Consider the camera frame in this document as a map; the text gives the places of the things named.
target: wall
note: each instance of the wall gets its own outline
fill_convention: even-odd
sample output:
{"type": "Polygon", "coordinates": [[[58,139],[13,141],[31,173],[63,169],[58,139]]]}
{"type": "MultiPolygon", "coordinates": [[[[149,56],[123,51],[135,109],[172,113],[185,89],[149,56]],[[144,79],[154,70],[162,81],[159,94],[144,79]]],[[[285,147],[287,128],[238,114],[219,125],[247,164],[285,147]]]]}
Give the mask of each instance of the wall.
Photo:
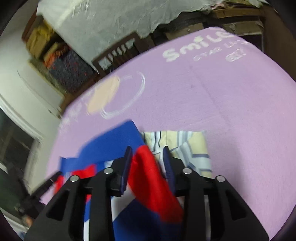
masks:
{"type": "Polygon", "coordinates": [[[59,124],[59,119],[49,112],[48,106],[40,101],[18,74],[18,69],[30,58],[21,35],[37,3],[38,0],[25,3],[0,37],[0,107],[10,112],[10,117],[13,116],[13,121],[19,122],[17,124],[20,127],[30,129],[42,139],[37,162],[29,179],[31,188],[45,178],[47,161],[59,124]]]}

